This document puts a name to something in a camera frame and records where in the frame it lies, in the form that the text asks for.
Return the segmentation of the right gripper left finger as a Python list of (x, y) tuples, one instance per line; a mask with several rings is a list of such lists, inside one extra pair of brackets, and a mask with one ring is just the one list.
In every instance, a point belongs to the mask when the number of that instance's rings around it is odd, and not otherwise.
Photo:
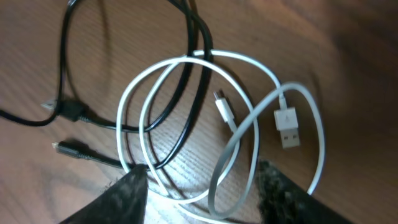
[(141, 224), (144, 222), (147, 195), (147, 169), (144, 165), (137, 165), (98, 198), (62, 223)]

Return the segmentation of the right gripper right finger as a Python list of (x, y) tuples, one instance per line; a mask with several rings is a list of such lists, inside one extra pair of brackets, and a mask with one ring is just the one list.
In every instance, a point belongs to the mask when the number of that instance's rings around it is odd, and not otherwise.
[(263, 223), (334, 224), (350, 221), (322, 204), (285, 176), (273, 163), (257, 163), (259, 211)]

